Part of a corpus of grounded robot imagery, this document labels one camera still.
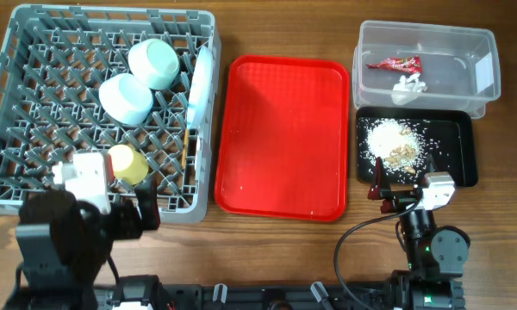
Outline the wooden chopstick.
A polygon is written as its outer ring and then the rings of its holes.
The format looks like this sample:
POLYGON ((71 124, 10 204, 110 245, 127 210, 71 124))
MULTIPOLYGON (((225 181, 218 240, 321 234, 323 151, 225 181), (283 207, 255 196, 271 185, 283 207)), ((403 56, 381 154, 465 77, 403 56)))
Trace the wooden chopstick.
POLYGON ((189 149, 189 142, 190 142, 190 130, 188 128, 186 128, 184 131, 184 144, 183 144, 182 158, 181 158, 181 165, 184 170, 185 170, 186 163, 187 163, 187 153, 188 153, 188 149, 189 149))

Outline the white plastic fork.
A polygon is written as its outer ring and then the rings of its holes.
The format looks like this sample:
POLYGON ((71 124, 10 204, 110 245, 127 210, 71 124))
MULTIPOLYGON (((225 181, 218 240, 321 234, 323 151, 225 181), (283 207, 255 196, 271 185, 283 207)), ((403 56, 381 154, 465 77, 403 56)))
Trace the white plastic fork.
POLYGON ((201 175, 201 163, 202 163, 202 134, 200 129, 196 130, 196 160, 195 160, 195 171, 196 171, 196 182, 200 183, 201 175))

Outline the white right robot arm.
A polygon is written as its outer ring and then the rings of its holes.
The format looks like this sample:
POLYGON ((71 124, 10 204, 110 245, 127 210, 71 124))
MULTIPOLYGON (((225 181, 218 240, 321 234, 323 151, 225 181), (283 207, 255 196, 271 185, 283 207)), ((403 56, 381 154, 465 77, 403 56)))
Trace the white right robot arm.
POLYGON ((465 308, 459 279, 469 256, 470 238, 455 226, 437 226, 434 211, 446 206, 456 191, 452 176, 430 170, 410 190, 391 189, 383 161, 376 159, 368 198, 381 200, 382 214, 395 214, 408 270, 395 270, 383 285, 384 309, 465 308))

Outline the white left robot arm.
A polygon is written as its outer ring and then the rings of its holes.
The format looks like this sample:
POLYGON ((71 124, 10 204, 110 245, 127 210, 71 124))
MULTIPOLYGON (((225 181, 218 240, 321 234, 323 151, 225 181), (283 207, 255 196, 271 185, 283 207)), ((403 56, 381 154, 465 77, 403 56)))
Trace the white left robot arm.
POLYGON ((16 240, 22 262, 6 309, 96 309, 94 281, 110 264, 117 240, 139 239, 159 228, 157 185, 135 187, 136 201, 116 203, 108 214, 66 190, 25 201, 16 240))

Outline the small light blue bowl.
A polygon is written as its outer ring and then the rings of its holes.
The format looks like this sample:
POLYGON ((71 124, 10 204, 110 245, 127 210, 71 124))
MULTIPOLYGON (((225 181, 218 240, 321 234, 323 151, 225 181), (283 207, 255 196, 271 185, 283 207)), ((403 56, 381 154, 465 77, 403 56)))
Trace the small light blue bowl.
POLYGON ((98 98, 113 119, 127 125, 141 124, 153 106, 153 94, 133 74, 120 73, 105 80, 98 98))

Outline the white tissue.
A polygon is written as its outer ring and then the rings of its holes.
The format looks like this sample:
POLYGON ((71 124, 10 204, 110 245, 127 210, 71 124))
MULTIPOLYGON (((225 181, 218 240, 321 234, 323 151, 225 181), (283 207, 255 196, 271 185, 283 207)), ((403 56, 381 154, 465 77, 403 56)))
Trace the white tissue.
POLYGON ((409 77, 401 76, 397 84, 393 86, 391 99, 397 106, 406 105, 417 99, 419 93, 427 90, 427 84, 419 80, 420 73, 414 73, 409 77))

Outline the red snack wrapper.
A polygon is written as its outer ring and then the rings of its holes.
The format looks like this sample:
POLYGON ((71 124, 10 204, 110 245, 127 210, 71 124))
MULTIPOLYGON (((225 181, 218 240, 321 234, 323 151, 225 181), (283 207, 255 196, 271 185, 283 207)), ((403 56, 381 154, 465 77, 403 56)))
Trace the red snack wrapper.
POLYGON ((407 58, 387 58, 376 64, 367 64, 368 69, 399 71, 407 74, 422 73, 420 57, 415 55, 407 58))

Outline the rice food waste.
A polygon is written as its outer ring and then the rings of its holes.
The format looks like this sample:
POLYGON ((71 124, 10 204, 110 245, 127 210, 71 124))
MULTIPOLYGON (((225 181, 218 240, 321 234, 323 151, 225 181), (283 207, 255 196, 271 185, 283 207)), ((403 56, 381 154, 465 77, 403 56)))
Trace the rice food waste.
POLYGON ((427 155, 439 149, 439 141, 427 137, 430 121, 368 117, 358 124, 364 134, 358 157, 371 166, 369 172, 380 158, 390 176, 412 179, 425 170, 427 155))

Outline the yellow plastic cup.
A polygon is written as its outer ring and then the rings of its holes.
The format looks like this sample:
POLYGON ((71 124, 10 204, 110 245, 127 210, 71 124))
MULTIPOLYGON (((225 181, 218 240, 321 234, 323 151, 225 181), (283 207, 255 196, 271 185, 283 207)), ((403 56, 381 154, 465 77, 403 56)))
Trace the yellow plastic cup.
POLYGON ((143 181, 149 170, 146 158, 127 145, 112 146, 108 150, 114 177, 130 185, 143 181))

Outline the large light blue plate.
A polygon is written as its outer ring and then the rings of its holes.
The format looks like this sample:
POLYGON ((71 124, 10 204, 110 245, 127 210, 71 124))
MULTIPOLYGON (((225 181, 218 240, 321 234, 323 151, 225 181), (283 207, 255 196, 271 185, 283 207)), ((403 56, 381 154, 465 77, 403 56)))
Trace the large light blue plate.
POLYGON ((204 120, 212 88, 213 71, 213 53, 209 48, 202 47, 197 55, 196 66, 190 85, 186 114, 188 129, 199 128, 204 120))

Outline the green bowl with food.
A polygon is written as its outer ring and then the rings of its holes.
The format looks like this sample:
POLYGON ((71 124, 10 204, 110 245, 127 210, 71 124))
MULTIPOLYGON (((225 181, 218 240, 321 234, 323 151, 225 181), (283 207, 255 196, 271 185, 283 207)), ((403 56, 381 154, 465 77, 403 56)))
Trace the green bowl with food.
POLYGON ((137 43, 128 52, 130 71, 152 90, 166 90, 177 77, 180 63, 175 50, 159 39, 137 43))

